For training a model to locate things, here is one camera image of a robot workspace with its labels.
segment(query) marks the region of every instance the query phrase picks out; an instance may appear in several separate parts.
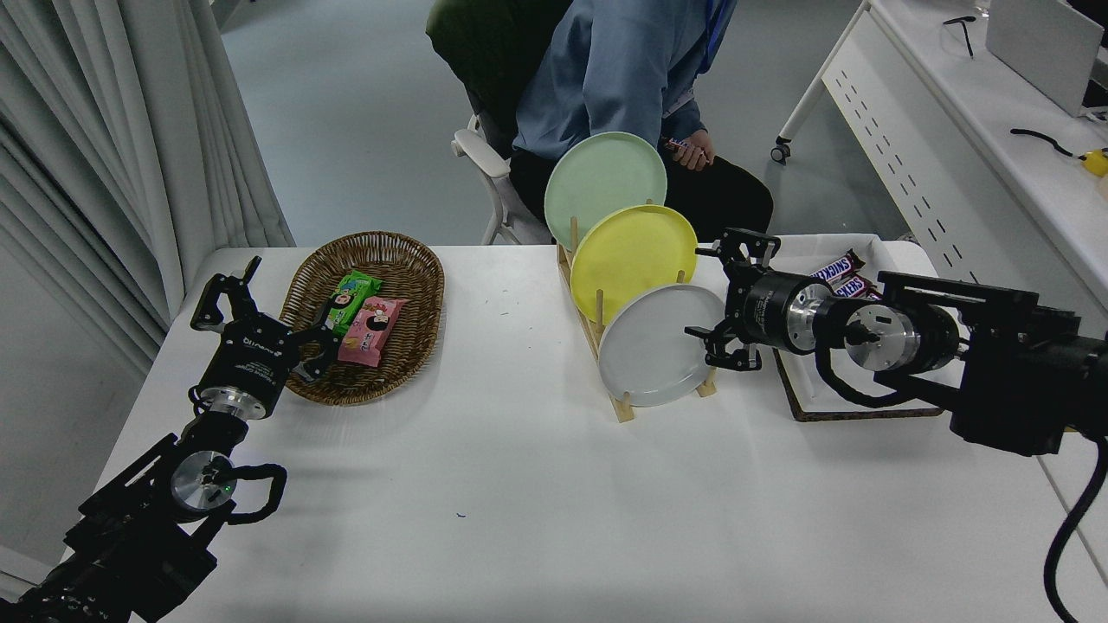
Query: hand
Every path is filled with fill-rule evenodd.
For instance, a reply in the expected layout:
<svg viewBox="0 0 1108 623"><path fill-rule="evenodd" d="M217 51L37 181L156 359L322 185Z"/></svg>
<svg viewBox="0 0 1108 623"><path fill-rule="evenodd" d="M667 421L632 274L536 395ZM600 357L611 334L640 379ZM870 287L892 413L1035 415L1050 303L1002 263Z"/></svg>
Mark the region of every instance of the hand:
<svg viewBox="0 0 1108 623"><path fill-rule="evenodd" d="M707 130L697 130L691 136L681 141L687 146L678 147L674 153L674 162L689 171L704 171L716 161L716 147Z"/></svg>

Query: lanyard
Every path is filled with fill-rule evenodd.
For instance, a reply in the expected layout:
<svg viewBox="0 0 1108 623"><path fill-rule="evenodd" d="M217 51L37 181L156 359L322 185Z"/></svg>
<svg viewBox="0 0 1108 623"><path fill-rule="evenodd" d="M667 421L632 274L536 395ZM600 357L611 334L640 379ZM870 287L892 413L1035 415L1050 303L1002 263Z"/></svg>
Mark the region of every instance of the lanyard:
<svg viewBox="0 0 1108 623"><path fill-rule="evenodd" d="M727 0L720 0L719 6L716 6L716 0L708 0L708 14L705 17L705 30L708 32L708 44L704 51L704 60L700 61L700 69L697 73L707 73L708 69L711 67L711 61L716 58L716 52L719 51L719 43L724 38L724 29L720 23L724 19L724 4Z"/></svg>

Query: white curtain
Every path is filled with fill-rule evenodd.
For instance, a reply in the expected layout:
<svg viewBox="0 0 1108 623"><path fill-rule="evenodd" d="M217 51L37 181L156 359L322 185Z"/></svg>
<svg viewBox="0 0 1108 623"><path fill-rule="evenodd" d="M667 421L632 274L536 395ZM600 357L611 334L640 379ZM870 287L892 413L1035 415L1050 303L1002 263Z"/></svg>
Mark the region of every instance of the white curtain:
<svg viewBox="0 0 1108 623"><path fill-rule="evenodd" d="M0 0L0 244L142 374L209 253L293 245L208 0Z"/></svg>

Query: caster wheel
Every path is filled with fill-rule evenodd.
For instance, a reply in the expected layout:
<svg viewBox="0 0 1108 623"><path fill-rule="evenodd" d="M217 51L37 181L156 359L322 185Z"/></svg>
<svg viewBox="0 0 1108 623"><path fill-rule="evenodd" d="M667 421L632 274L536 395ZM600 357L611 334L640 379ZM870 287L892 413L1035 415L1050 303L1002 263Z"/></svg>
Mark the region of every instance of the caster wheel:
<svg viewBox="0 0 1108 623"><path fill-rule="evenodd" d="M789 145L787 145L786 143L778 143L776 147L769 151L769 157L771 157L773 162L782 166L788 164L786 160L788 160L788 157L791 155L792 155L792 150L790 150Z"/></svg>

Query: snack package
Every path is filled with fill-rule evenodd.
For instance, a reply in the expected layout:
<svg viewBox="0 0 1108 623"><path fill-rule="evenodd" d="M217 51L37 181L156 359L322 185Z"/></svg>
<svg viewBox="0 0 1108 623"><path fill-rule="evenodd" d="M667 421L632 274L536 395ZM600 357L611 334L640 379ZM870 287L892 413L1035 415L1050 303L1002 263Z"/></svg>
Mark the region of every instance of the snack package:
<svg viewBox="0 0 1108 623"><path fill-rule="evenodd" d="M845 255L820 268L819 270L815 270L810 276L815 277L817 279L823 279L829 284L833 284L839 279L845 279L854 273L858 273L859 268L862 266L865 266L865 262L858 257L854 249L850 249Z"/></svg>
<svg viewBox="0 0 1108 623"><path fill-rule="evenodd" d="M381 364L384 341L389 339L404 303L408 303L408 299L379 296L367 298L350 324L350 330L342 338L339 361L378 367Z"/></svg>
<svg viewBox="0 0 1108 623"><path fill-rule="evenodd" d="M831 292L835 296L843 298L881 299L881 292L878 289L878 285L861 275L851 275L845 279L831 284Z"/></svg>
<svg viewBox="0 0 1108 623"><path fill-rule="evenodd" d="M350 323L353 321L355 315L361 309L361 304L366 298L377 294L381 289L381 284L383 284L381 279L370 277L358 270L350 270L350 274L342 277L338 287L335 288L335 294L339 295L336 302L339 307L331 309L327 314L327 319L330 321L331 330L335 331L335 335L339 337L346 335L350 328Z"/></svg>

